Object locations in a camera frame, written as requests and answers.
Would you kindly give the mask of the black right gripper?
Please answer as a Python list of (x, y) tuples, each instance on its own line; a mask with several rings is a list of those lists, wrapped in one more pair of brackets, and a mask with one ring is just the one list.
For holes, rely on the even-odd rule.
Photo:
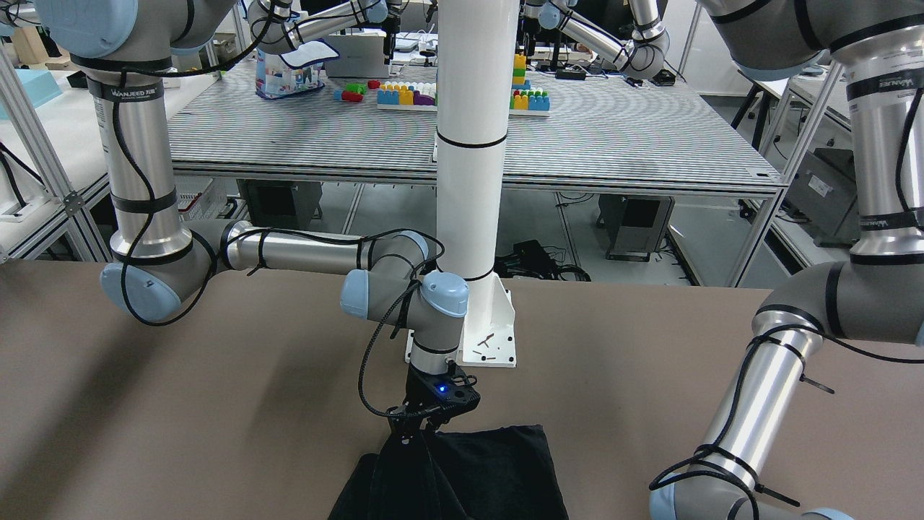
[(419, 429), (436, 431), (454, 417), (475, 410), (481, 401), (476, 382), (475, 375), (466, 374), (453, 361), (448, 371), (437, 375), (410, 366), (403, 404), (387, 410), (392, 434), (411, 438)]

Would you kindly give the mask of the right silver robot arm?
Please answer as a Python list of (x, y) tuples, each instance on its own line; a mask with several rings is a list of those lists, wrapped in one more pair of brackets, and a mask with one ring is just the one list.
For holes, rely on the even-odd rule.
[(350, 316), (411, 331), (405, 398), (367, 411), (412, 437), (474, 410), (475, 376), (456, 363), (469, 286), (456, 274), (423, 273), (435, 237), (408, 228), (372, 236), (257, 227), (245, 220), (186, 220), (180, 213), (165, 108), (175, 53), (208, 43), (232, 1), (4, 1), (2, 24), (40, 25), (87, 77), (101, 131), (118, 230), (105, 295), (146, 326), (167, 326), (225, 270), (343, 274)]

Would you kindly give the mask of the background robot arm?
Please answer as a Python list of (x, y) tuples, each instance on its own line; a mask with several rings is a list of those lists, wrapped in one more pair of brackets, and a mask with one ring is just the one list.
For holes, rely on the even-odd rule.
[(389, 16), (389, 7), (386, 1), (344, 1), (296, 21), (290, 1), (252, 1), (245, 13), (257, 49), (284, 55), (347, 27), (381, 23)]

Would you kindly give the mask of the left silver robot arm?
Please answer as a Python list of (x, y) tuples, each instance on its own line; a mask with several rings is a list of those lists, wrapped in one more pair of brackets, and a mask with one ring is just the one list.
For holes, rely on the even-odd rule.
[(859, 239), (845, 262), (786, 280), (752, 321), (753, 338), (704, 441), (650, 483), (653, 519), (783, 519), (760, 503), (762, 471), (806, 360), (824, 340), (922, 344), (920, 1), (706, 1), (733, 61), (782, 79), (829, 51), (844, 69)]

